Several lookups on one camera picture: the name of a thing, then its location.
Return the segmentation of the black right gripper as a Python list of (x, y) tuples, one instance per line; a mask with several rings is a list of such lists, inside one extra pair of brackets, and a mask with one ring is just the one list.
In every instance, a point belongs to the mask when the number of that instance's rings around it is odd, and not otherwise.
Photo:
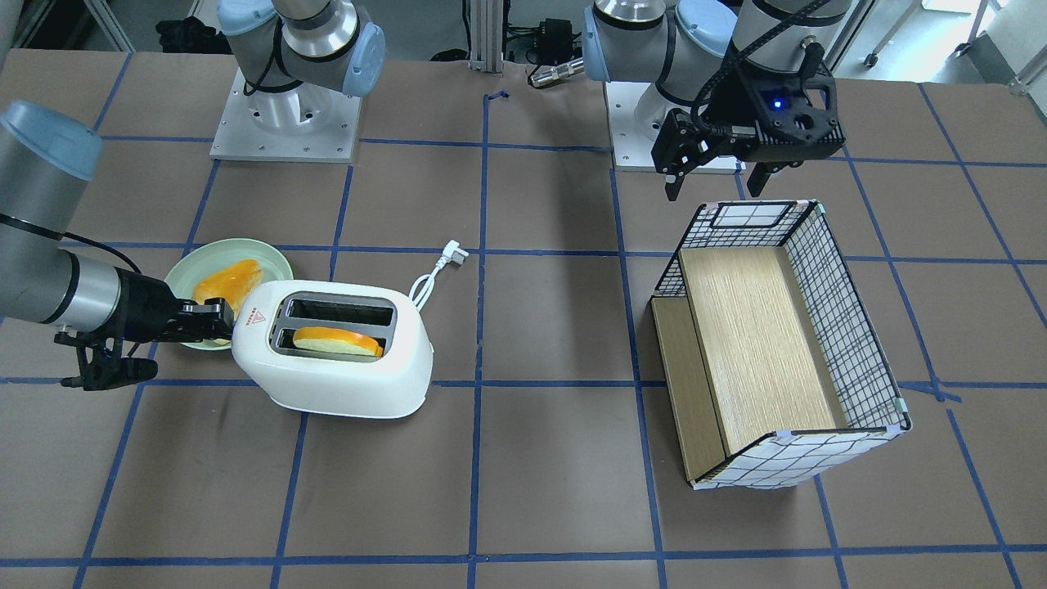
[(228, 342), (231, 323), (191, 323), (187, 327), (180, 316), (199, 321), (235, 321), (231, 303), (224, 298), (179, 299), (171, 287), (141, 273), (118, 271), (119, 295), (110, 317), (112, 338), (149, 342)]

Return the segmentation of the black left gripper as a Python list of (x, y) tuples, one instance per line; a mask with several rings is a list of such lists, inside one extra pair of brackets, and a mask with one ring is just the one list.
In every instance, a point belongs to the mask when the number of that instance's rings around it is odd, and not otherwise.
[(823, 62), (785, 74), (744, 62), (701, 108), (667, 112), (652, 146), (667, 199), (677, 201), (688, 172), (721, 156), (755, 163), (745, 186), (758, 198), (785, 165), (834, 155), (846, 142), (837, 98), (836, 80)]

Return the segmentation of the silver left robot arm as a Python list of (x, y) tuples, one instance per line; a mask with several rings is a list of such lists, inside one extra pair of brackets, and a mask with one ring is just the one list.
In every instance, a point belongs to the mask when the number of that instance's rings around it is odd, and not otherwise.
[(595, 1), (584, 12), (591, 80), (651, 83), (667, 103), (650, 150), (676, 200), (685, 175), (721, 157), (771, 175), (847, 141), (825, 63), (848, 1)]

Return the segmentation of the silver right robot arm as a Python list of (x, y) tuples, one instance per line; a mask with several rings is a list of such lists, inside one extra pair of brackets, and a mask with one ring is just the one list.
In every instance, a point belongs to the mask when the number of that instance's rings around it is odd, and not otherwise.
[[(352, 1), (220, 1), (216, 16), (244, 97), (287, 98), (303, 88), (364, 97), (388, 48)], [(227, 299), (181, 299), (133, 268), (63, 249), (101, 150), (97, 132), (45, 106), (12, 101), (2, 112), (3, 316), (71, 329), (63, 344), (231, 338)]]

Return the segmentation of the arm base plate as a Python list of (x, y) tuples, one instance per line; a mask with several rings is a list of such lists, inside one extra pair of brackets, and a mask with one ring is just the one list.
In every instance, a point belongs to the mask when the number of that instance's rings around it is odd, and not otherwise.
[(236, 71), (214, 132), (214, 160), (352, 163), (362, 98), (311, 83), (283, 93), (255, 91), (247, 96), (246, 89), (242, 72)]
[(651, 150), (665, 117), (674, 106), (654, 83), (604, 84), (614, 167), (619, 172), (653, 172)]

